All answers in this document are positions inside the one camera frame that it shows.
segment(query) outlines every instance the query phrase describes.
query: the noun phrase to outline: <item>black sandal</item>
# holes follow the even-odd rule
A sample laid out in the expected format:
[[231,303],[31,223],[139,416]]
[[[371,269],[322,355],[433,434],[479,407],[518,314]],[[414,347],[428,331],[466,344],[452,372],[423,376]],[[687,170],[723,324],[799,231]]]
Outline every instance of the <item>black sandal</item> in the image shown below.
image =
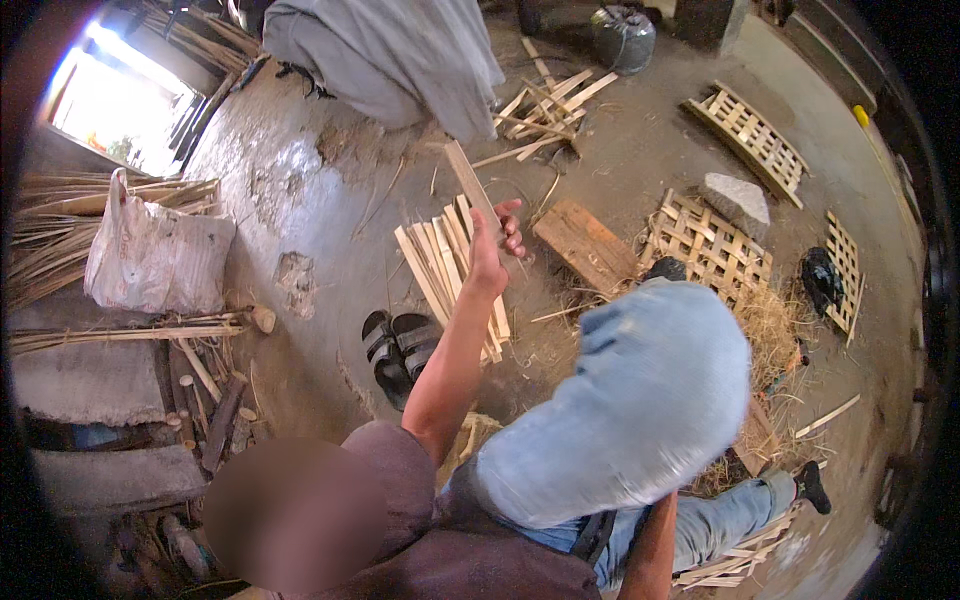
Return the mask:
[[390,313],[385,310],[371,312],[363,323],[362,338],[377,385],[391,405],[402,413],[414,383],[403,367],[403,356],[390,325]]
[[393,330],[403,364],[411,380],[416,382],[440,342],[442,332],[429,317],[417,313],[394,317]]

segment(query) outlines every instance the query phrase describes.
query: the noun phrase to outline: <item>yellow object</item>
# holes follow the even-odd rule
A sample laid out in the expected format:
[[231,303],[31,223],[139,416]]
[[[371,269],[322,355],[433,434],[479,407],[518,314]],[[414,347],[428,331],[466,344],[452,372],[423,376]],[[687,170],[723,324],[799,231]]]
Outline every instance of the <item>yellow object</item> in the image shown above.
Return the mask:
[[870,117],[867,116],[867,111],[864,110],[862,106],[856,105],[853,107],[853,116],[856,117],[856,122],[859,123],[863,129],[867,129],[867,126],[870,125]]

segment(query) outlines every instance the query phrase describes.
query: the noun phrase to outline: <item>black belt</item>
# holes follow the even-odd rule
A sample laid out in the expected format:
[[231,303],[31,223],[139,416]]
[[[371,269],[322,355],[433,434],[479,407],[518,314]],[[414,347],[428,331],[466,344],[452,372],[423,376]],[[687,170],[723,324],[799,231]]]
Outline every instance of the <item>black belt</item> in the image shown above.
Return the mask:
[[590,566],[597,564],[600,553],[603,552],[603,549],[607,547],[607,542],[610,541],[615,517],[616,511],[604,511],[603,513],[590,515],[580,532],[580,536],[573,542],[570,554],[587,561]]

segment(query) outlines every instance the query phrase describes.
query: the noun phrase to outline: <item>brown shirt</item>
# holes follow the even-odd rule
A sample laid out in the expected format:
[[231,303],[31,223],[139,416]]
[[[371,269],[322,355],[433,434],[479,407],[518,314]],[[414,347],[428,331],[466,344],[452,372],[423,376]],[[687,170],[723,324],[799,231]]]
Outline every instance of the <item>brown shirt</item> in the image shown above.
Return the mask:
[[373,564],[346,584],[282,594],[285,600],[600,597],[589,564],[497,524],[464,498],[435,498],[433,462],[406,430],[374,421],[343,447],[381,478],[389,515],[383,545]]

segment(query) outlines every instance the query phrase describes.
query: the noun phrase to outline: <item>hand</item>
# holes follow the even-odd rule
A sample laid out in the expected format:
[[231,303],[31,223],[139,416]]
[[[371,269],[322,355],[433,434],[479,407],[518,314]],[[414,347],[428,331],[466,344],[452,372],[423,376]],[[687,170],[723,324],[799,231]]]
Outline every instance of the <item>hand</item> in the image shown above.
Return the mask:
[[[499,217],[500,225],[507,234],[503,247],[517,258],[526,255],[527,249],[522,244],[520,221],[510,213],[521,204],[523,202],[517,199],[493,207],[493,212]],[[473,220],[473,242],[470,244],[470,275],[467,277],[467,284],[497,297],[507,288],[510,276],[500,264],[496,243],[493,241],[493,229],[488,226],[483,215],[476,208],[470,209],[470,218]]]

